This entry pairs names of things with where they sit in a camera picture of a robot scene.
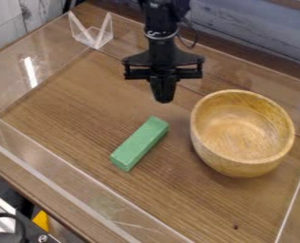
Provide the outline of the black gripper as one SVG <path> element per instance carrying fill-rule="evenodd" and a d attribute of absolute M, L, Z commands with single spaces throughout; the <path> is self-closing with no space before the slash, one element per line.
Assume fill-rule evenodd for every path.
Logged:
<path fill-rule="evenodd" d="M 170 103 L 174 99 L 177 79 L 198 79 L 204 75 L 205 58 L 201 55 L 182 51 L 174 38 L 180 37 L 180 30 L 148 30 L 144 32 L 149 41 L 149 48 L 122 59 L 125 78 L 128 80 L 150 79 L 150 87 L 158 102 Z"/>

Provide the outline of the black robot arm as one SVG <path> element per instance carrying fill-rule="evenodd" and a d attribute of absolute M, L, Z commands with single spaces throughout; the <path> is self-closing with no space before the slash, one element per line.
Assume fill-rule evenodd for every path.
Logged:
<path fill-rule="evenodd" d="M 178 23 L 190 10 L 189 0 L 138 0 L 145 17 L 144 35 L 149 49 L 122 59 L 126 80 L 146 80 L 160 103 L 174 99 L 177 83 L 200 79 L 205 57 L 178 49 Z"/>

